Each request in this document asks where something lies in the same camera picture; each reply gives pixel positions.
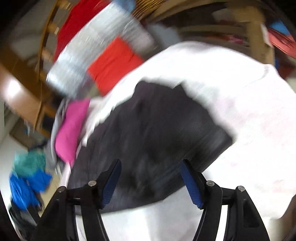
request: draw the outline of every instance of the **red folded cloth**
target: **red folded cloth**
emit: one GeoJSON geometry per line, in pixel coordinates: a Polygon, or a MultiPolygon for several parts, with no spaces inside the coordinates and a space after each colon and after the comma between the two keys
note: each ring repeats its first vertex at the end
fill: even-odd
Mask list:
{"type": "Polygon", "coordinates": [[[80,0],[80,2],[73,7],[57,36],[57,48],[54,53],[54,61],[57,60],[60,53],[79,30],[108,4],[109,1],[107,0],[80,0]]]}
{"type": "Polygon", "coordinates": [[[269,41],[285,54],[296,58],[296,42],[291,35],[284,35],[272,28],[268,29],[269,41]]]}
{"type": "Polygon", "coordinates": [[[144,60],[120,37],[116,37],[87,69],[101,95],[106,95],[127,73],[144,60]]]}

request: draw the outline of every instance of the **magenta garment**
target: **magenta garment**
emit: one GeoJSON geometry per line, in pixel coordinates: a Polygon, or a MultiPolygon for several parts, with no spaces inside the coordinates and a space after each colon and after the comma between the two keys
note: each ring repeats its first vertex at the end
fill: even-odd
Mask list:
{"type": "Polygon", "coordinates": [[[78,138],[89,108],[90,99],[73,101],[68,104],[65,119],[55,140],[57,155],[70,166],[76,159],[78,138]]]}

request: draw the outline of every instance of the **folded black clothing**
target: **folded black clothing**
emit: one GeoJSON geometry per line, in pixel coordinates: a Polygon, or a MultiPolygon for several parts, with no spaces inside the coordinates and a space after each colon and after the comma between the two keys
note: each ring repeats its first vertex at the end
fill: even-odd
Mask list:
{"type": "Polygon", "coordinates": [[[184,186],[181,160],[202,172],[231,144],[232,138],[181,85],[171,89],[141,81],[81,148],[68,189],[97,179],[119,159],[121,176],[102,212],[154,203],[184,186]]]}

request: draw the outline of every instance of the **white mattress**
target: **white mattress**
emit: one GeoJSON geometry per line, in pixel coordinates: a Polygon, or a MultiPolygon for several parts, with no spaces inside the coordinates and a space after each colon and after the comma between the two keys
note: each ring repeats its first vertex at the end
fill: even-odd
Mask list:
{"type": "MultiPolygon", "coordinates": [[[[174,45],[126,75],[105,97],[91,100],[83,145],[142,79],[170,87],[182,83],[235,137],[204,171],[206,179],[225,188],[243,185],[262,218],[284,214],[296,193],[296,94],[272,65],[205,43],[174,45]]],[[[102,218],[110,240],[184,241],[192,240],[200,216],[184,187],[163,202],[102,218]]],[[[225,223],[223,207],[217,240],[223,239],[225,223]]]]}

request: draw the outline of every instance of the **green cloth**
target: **green cloth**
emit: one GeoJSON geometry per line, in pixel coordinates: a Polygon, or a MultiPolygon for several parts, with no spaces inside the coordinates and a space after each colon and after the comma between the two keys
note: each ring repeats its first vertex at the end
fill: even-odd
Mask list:
{"type": "Polygon", "coordinates": [[[19,177],[30,177],[39,169],[44,171],[45,166],[45,154],[37,150],[28,153],[16,153],[13,161],[13,171],[19,177]]]}

